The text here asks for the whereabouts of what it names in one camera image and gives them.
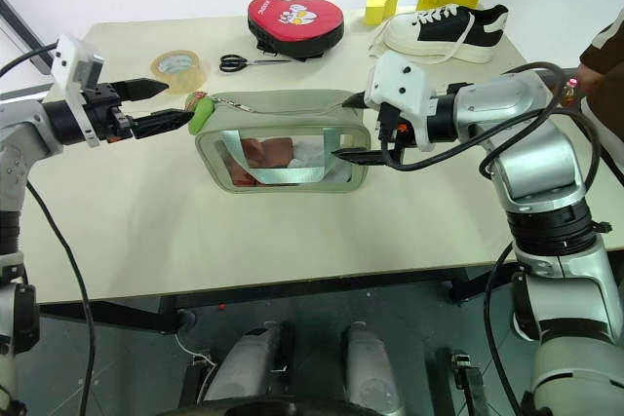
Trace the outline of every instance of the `gray floor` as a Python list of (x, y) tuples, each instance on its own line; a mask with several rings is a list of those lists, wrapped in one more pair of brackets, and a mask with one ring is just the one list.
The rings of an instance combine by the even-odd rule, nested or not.
[[(471, 355), (485, 373), (491, 415), (511, 415), (491, 364), (483, 327), (483, 300), (458, 307), (447, 301), (447, 284), (419, 283), (316, 294), (289, 299), (228, 304), (198, 309), (197, 324), (180, 339), (191, 349), (211, 349), (222, 359), (249, 328), (267, 320), (289, 320), (297, 332), (291, 391), (302, 396), (339, 395), (340, 332), (352, 321), (366, 321), (384, 340), (409, 415), (467, 415), (463, 395), (433, 385), (449, 381), (440, 365), (444, 349)], [(492, 320), (501, 356), (518, 397), (527, 388), (535, 345), (509, 329), (508, 287), (493, 295)], [(154, 309), (155, 298), (125, 301)], [(86, 327), (42, 320), (41, 340), (17, 358), (19, 395), (29, 414), (74, 415), (86, 363)], [(97, 359), (91, 416), (146, 415), (176, 407), (189, 356), (173, 336), (97, 328)]]

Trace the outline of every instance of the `scissors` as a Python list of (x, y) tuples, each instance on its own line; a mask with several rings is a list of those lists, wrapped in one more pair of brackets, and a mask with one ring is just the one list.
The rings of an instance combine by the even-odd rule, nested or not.
[(290, 59), (272, 59), (272, 60), (247, 60), (244, 57), (240, 57), (236, 54), (226, 54), (221, 56), (221, 64), (218, 69), (221, 72), (238, 72), (243, 70), (248, 65), (270, 65), (273, 63), (290, 62)]

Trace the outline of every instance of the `tape roll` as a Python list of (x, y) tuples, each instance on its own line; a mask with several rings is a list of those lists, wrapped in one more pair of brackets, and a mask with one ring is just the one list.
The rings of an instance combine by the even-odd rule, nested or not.
[(194, 92), (206, 81), (199, 57), (192, 51), (170, 51), (156, 57), (150, 66), (157, 80), (169, 85), (167, 93)]

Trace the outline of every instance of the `sneaker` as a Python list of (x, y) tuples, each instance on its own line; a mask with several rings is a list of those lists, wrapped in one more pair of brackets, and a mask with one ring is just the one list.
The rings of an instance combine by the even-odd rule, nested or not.
[(398, 15), (388, 21), (383, 42), (399, 53), (443, 56), (483, 63), (492, 58), (500, 42), (509, 11), (502, 5), (474, 10), (448, 4), (437, 9)]

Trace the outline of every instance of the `yellow sponge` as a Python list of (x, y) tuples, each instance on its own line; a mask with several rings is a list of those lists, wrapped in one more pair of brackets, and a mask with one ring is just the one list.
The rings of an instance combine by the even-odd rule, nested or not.
[(367, 0), (364, 13), (365, 24), (380, 24), (384, 19), (392, 17), (397, 11), (399, 0)]

